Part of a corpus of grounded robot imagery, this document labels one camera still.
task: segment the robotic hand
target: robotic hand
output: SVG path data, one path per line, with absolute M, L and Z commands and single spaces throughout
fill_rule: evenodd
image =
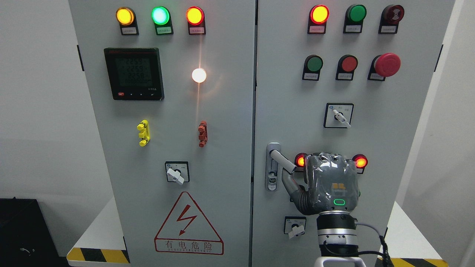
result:
M 282 173 L 282 182 L 297 209 L 304 215 L 347 211 L 358 204 L 359 189 L 354 161 L 339 154 L 314 153 L 305 157 L 308 191 L 292 175 Z

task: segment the green push button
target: green push button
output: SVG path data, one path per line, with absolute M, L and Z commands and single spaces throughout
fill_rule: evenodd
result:
M 307 68 L 310 71 L 319 71 L 323 66 L 323 61 L 319 57 L 313 57 L 307 62 Z
M 349 8 L 348 18 L 353 22 L 360 22 L 366 17 L 366 7 L 363 5 L 352 5 Z
M 342 199 L 335 199 L 333 200 L 333 204 L 337 205 L 337 206 L 344 206 L 346 204 L 345 200 L 342 200 Z

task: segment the yellow black hazard stripe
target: yellow black hazard stripe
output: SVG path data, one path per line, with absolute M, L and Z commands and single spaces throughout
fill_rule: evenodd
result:
M 127 250 L 73 248 L 66 257 L 68 260 L 110 263 L 130 263 Z
M 391 258 L 394 267 L 448 267 L 443 259 L 428 258 Z M 379 257 L 375 267 L 382 267 L 382 259 Z

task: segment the gray metal panel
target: gray metal panel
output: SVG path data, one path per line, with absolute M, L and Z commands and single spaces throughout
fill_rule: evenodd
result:
M 307 35 L 310 9 L 327 5 L 326 34 Z M 343 34 L 344 14 L 364 4 L 368 15 L 361 34 Z M 401 4 L 405 17 L 396 35 L 379 35 L 382 10 Z M 453 0 L 260 0 L 258 14 L 256 156 L 254 186 L 253 266 L 312 266 L 320 255 L 316 216 L 307 216 L 306 233 L 289 240 L 285 216 L 300 215 L 289 202 L 279 177 L 277 191 L 264 187 L 266 145 L 279 142 L 289 159 L 300 152 L 341 153 L 369 159 L 358 176 L 361 197 L 352 215 L 384 231 L 418 124 Z M 368 81 L 375 56 L 394 52 L 402 67 L 385 82 Z M 320 81 L 303 81 L 308 55 L 324 64 Z M 358 58 L 353 81 L 335 81 L 338 60 Z M 325 104 L 354 103 L 350 129 L 324 129 Z M 360 250 L 379 250 L 377 235 L 357 227 Z M 371 266 L 374 257 L 363 257 Z
M 133 266 L 246 266 L 252 151 L 255 2 L 70 0 L 85 74 Z M 163 5 L 174 34 L 155 35 L 150 17 Z M 205 12 L 207 34 L 189 36 L 185 12 Z M 122 36 L 115 12 L 132 8 L 140 35 Z M 111 96 L 103 49 L 158 47 L 165 100 L 121 102 Z M 201 66 L 208 79 L 191 79 Z M 137 124 L 152 140 L 140 147 Z M 209 141 L 198 147 L 198 125 Z M 167 182 L 165 161 L 188 161 L 190 182 Z M 224 255 L 156 252 L 154 238 L 182 191 L 188 191 L 224 241 Z

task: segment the green indicator light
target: green indicator light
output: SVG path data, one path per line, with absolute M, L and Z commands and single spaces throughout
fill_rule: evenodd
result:
M 353 5 L 349 9 L 348 18 L 353 22 L 360 22 L 366 17 L 366 7 L 363 5 Z
M 307 68 L 310 71 L 319 71 L 323 66 L 323 61 L 319 57 L 311 58 L 307 63 Z
M 164 7 L 156 7 L 152 10 L 152 20 L 157 25 L 165 25 L 170 20 L 170 13 Z
M 333 200 L 333 204 L 337 205 L 337 206 L 344 206 L 346 204 L 345 200 L 342 200 L 342 199 L 335 199 Z

